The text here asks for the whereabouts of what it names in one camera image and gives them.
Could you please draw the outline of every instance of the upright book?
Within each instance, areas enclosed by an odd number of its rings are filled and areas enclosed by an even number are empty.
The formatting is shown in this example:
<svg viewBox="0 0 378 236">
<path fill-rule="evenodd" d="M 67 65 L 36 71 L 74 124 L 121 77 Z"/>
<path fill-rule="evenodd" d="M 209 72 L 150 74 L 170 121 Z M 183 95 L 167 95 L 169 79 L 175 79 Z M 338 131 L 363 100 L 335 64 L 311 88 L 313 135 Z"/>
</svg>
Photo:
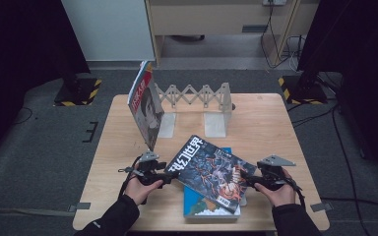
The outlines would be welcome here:
<svg viewBox="0 0 378 236">
<path fill-rule="evenodd" d="M 240 170 L 254 174 L 256 168 L 234 154 L 192 136 L 164 171 L 178 171 L 182 184 L 235 213 L 247 189 Z"/>
<path fill-rule="evenodd" d="M 152 64 L 143 61 L 128 94 L 128 106 L 150 150 L 154 150 L 164 111 L 156 90 Z"/>
</svg>

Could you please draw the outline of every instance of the magazine cover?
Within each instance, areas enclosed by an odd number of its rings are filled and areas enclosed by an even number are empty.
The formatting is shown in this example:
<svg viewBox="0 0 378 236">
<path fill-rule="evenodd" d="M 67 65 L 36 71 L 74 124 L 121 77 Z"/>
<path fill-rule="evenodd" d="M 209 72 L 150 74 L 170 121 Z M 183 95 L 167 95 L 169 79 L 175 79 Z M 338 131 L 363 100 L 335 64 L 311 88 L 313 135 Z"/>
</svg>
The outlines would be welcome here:
<svg viewBox="0 0 378 236">
<path fill-rule="evenodd" d="M 240 170 L 254 174 L 256 168 L 222 148 L 192 136 L 164 171 L 179 171 L 178 180 L 182 184 L 235 213 L 247 189 Z"/>
<path fill-rule="evenodd" d="M 164 111 L 155 86 L 152 64 L 144 61 L 128 94 L 128 106 L 151 151 L 155 149 Z"/>
<path fill-rule="evenodd" d="M 231 147 L 222 147 L 232 153 Z M 239 218 L 241 208 L 238 206 L 235 213 L 207 200 L 204 196 L 185 186 L 183 189 L 183 216 L 185 218 Z"/>
</svg>

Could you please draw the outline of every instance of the person's left hand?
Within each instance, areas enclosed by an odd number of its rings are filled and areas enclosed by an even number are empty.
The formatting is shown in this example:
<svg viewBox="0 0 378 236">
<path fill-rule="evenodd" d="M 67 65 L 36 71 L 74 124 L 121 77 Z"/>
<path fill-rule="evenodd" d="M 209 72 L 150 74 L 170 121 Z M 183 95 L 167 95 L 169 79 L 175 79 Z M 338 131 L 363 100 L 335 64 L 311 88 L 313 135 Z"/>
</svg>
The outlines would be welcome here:
<svg viewBox="0 0 378 236">
<path fill-rule="evenodd" d="M 134 174 L 131 176 L 130 181 L 128 182 L 127 189 L 125 189 L 124 194 L 134 200 L 136 205 L 140 205 L 149 194 L 160 187 L 162 180 L 155 181 L 152 185 L 145 186 L 143 185 Z"/>
</svg>

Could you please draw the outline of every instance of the gray carpet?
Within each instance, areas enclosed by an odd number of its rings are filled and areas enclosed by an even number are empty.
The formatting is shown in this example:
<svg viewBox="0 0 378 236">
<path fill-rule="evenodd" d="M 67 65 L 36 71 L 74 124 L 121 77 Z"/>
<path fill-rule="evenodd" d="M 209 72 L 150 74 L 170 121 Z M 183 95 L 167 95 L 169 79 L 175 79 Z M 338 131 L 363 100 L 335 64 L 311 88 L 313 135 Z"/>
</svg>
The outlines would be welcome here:
<svg viewBox="0 0 378 236">
<path fill-rule="evenodd" d="M 95 150 L 114 95 L 128 93 L 137 70 L 99 70 L 102 79 L 92 105 L 56 107 L 53 99 L 61 80 L 28 92 L 25 108 L 0 145 L 0 208 L 35 208 L 66 211 L 80 200 Z M 195 89 L 210 85 L 213 90 L 229 82 L 231 92 L 276 92 L 283 70 L 155 70 L 157 84 Z M 334 97 L 327 91 L 327 96 Z M 287 104 L 291 120 L 327 112 L 336 102 L 323 105 Z M 362 159 L 347 121 L 338 111 L 336 124 L 346 148 L 346 156 L 355 182 L 357 197 L 378 203 L 378 163 Z M 94 138 L 90 137 L 97 122 Z M 304 124 L 293 123 L 319 194 L 333 205 L 328 211 L 331 227 L 324 235 L 364 235 L 353 198 L 347 162 L 336 134 L 332 114 Z M 370 235 L 378 235 L 378 206 L 360 203 L 364 226 Z M 32 216 L 0 214 L 0 235 L 72 235 L 72 216 Z"/>
</svg>

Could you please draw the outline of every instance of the power outlet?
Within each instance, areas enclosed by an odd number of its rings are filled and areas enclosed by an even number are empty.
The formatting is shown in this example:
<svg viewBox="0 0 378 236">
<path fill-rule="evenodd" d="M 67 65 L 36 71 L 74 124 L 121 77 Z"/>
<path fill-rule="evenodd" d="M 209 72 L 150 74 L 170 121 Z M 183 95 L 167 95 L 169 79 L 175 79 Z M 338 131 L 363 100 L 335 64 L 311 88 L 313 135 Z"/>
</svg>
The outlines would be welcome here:
<svg viewBox="0 0 378 236">
<path fill-rule="evenodd" d="M 286 0 L 263 0 L 264 6 L 283 6 L 286 5 Z"/>
</svg>

